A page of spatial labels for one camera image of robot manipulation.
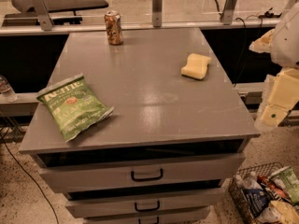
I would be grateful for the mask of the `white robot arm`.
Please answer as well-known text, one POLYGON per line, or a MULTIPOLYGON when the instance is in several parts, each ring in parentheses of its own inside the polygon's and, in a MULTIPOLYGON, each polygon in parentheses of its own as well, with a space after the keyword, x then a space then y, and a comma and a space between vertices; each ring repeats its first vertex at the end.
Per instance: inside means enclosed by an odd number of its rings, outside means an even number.
POLYGON ((263 84, 255 127, 267 132, 276 128, 299 102, 299 3, 249 49, 269 53, 271 61, 282 67, 274 77, 267 75, 263 84))

